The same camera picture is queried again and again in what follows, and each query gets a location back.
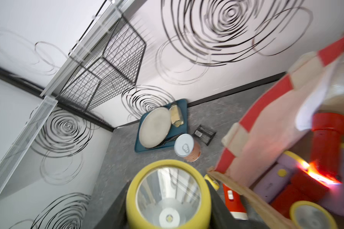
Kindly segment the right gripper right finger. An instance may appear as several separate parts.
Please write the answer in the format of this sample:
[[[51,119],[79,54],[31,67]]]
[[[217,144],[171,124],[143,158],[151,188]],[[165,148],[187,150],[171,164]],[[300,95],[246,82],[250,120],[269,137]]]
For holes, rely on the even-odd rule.
[[[209,223],[210,229],[267,229],[268,226],[262,221],[252,219],[238,220],[235,219],[225,205],[220,195],[211,184],[206,181],[212,202],[211,218]]]

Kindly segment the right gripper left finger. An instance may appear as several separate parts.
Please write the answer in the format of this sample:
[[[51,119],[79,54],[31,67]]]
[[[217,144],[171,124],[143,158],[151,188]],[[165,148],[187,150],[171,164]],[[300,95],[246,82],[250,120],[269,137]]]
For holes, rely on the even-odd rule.
[[[130,183],[126,183],[95,229],[128,229],[126,197]]]

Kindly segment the purple flashlight bottom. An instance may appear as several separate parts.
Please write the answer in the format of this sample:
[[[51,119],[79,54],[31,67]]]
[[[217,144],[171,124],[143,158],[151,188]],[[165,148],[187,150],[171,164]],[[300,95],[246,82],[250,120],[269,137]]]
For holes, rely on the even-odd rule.
[[[207,182],[194,167],[178,160],[144,167],[126,196],[131,229],[208,229],[211,211]]]

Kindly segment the red flashlight diagonal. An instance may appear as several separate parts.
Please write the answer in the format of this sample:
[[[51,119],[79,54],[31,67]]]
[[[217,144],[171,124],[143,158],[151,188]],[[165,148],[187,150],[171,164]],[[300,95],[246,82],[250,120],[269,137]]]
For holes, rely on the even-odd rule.
[[[317,202],[329,191],[329,187],[314,179],[304,171],[299,171],[290,179],[289,185],[270,204],[286,218],[290,208],[297,201]]]

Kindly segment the red flashlight bottom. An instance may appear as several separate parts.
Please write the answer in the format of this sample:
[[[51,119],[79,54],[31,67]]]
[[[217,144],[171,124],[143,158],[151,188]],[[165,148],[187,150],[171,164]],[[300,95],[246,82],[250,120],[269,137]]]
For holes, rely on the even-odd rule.
[[[324,177],[336,179],[340,165],[344,115],[317,113],[312,117],[311,163]]]

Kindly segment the brown jute tote bag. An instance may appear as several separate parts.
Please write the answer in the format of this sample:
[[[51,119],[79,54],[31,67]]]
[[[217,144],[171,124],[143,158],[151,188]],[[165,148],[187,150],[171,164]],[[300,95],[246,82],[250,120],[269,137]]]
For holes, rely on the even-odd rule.
[[[344,36],[304,54],[222,139],[224,151],[209,173],[243,195],[271,229],[295,225],[250,187],[309,132],[319,111],[344,115]]]

